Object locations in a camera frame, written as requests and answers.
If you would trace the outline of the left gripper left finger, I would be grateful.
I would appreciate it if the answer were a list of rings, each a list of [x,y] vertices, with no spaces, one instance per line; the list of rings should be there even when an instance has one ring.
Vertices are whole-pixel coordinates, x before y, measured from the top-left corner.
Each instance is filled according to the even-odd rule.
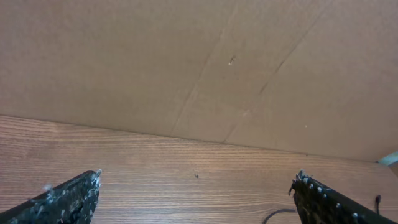
[[[101,170],[88,170],[1,213],[7,224],[90,224],[97,208]]]

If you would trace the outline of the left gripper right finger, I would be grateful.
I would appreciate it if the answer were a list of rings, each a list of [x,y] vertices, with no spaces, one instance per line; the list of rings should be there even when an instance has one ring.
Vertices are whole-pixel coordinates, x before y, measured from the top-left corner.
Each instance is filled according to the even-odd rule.
[[[296,174],[289,189],[302,224],[396,224],[307,175]]]

